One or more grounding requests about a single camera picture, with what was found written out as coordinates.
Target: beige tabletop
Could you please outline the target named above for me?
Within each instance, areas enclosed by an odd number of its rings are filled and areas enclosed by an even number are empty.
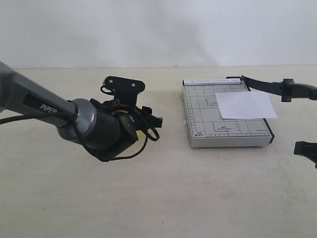
[[[293,155],[296,141],[317,142],[317,102],[270,95],[278,118],[268,120],[276,136],[268,147],[191,149],[181,99],[182,80],[193,78],[294,78],[317,86],[317,66],[19,72],[70,100],[108,99],[100,86],[109,75],[143,80],[138,104],[163,117],[163,127],[138,157],[101,163],[49,124],[0,126],[1,238],[317,236],[317,170]]]

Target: sheet of paper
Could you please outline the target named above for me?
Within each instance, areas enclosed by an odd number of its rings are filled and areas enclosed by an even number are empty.
[[[224,92],[215,96],[223,119],[277,118],[265,92]]]

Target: printed measurement scale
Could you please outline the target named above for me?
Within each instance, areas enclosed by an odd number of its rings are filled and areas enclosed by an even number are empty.
[[[249,91],[240,78],[183,80],[191,147],[268,146],[274,135],[265,119],[223,119],[215,93]]]

